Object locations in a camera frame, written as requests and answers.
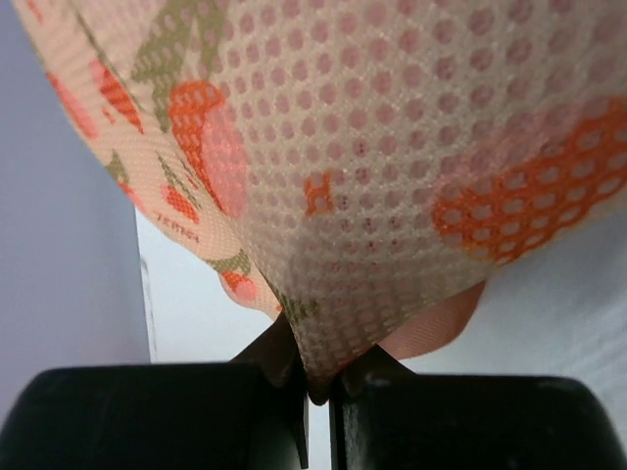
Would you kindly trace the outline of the peach floral mesh laundry bag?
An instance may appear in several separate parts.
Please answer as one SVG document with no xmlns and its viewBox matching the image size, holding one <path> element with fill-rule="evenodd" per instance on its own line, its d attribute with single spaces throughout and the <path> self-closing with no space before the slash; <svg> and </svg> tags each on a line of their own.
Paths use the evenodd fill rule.
<svg viewBox="0 0 627 470">
<path fill-rule="evenodd" d="M 626 203 L 622 1 L 18 1 L 70 123 L 311 397 L 437 350 L 511 264 Z"/>
</svg>

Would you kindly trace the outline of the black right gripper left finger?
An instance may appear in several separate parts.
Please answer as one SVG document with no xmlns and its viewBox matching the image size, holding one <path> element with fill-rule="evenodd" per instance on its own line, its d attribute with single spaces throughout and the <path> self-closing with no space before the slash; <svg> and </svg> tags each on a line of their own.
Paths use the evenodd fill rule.
<svg viewBox="0 0 627 470">
<path fill-rule="evenodd" d="M 1 430 L 5 469 L 305 469 L 308 405 L 289 324 L 228 362 L 57 368 Z"/>
</svg>

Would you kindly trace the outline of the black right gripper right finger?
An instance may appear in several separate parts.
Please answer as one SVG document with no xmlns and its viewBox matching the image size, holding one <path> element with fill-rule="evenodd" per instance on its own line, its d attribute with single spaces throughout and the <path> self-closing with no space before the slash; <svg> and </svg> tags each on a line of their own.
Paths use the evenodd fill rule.
<svg viewBox="0 0 627 470">
<path fill-rule="evenodd" d="M 375 347 L 334 380 L 335 469 L 623 469 L 608 414 L 555 376 L 415 373 Z"/>
</svg>

